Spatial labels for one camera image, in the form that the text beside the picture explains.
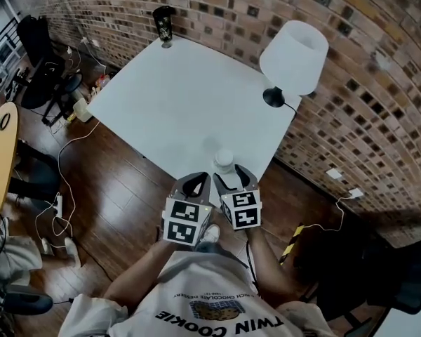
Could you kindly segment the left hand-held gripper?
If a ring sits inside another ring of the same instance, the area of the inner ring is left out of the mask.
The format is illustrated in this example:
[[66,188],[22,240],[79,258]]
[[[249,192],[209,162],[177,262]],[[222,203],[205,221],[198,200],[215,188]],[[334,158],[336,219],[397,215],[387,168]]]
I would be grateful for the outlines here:
[[185,246],[195,246],[203,236],[210,219],[212,208],[209,198],[211,193],[211,177],[206,172],[197,176],[199,191],[196,201],[199,204],[185,200],[194,191],[193,174],[186,175],[175,181],[171,197],[166,199],[162,212],[163,239]]

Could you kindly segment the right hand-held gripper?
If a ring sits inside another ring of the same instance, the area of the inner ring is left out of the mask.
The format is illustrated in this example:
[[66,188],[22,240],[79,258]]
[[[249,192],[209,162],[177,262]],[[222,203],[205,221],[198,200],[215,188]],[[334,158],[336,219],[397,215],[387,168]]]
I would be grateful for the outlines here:
[[246,167],[234,165],[237,176],[244,190],[228,187],[217,173],[213,174],[213,182],[220,197],[222,210],[233,230],[243,230],[261,225],[262,202],[256,176]]

